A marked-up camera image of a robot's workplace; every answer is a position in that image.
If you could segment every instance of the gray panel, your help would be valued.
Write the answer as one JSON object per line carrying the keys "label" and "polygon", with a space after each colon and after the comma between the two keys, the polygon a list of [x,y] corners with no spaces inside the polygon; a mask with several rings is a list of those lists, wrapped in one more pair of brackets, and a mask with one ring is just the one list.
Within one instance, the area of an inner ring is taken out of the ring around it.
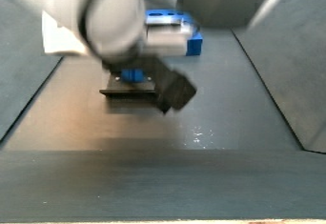
{"label": "gray panel", "polygon": [[303,147],[317,152],[326,152],[325,6],[283,0],[254,29],[235,32]]}
{"label": "gray panel", "polygon": [[326,218],[325,164],[303,152],[5,152],[0,221]]}
{"label": "gray panel", "polygon": [[230,31],[203,30],[202,56],[166,62],[198,86],[182,112],[110,104],[100,63],[66,58],[4,150],[301,150]]}
{"label": "gray panel", "polygon": [[0,0],[0,140],[60,57],[41,47],[41,15],[17,0]]}
{"label": "gray panel", "polygon": [[233,28],[246,26],[263,0],[178,0],[206,27]]}

